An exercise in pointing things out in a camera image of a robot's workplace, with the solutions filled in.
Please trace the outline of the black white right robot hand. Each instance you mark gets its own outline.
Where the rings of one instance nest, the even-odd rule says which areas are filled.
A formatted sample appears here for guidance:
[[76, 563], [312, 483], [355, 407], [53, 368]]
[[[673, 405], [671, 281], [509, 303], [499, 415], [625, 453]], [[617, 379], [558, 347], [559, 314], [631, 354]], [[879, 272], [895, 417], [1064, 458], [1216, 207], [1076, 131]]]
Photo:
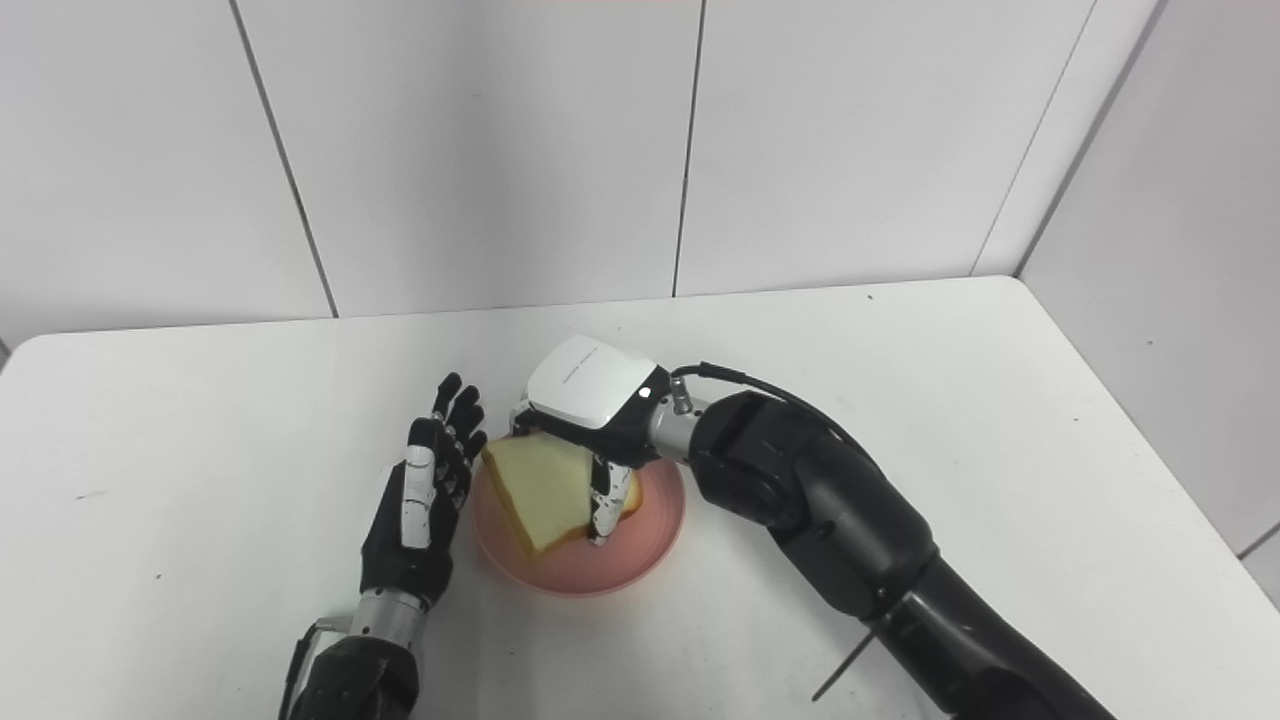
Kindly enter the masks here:
[[548, 433], [590, 454], [594, 544], [604, 544], [620, 524], [634, 470], [659, 459], [650, 429], [669, 395], [663, 366], [584, 334], [553, 348], [530, 375], [511, 432]]

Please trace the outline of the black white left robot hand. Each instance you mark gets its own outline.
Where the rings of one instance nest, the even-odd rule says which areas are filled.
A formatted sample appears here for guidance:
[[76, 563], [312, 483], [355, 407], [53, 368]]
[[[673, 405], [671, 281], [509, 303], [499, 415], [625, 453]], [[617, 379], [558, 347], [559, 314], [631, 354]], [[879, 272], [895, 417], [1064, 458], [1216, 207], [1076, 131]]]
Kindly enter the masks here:
[[476, 386], [452, 372], [431, 410], [410, 424], [361, 547], [360, 589], [398, 591], [434, 606], [451, 582], [451, 546], [488, 442]]

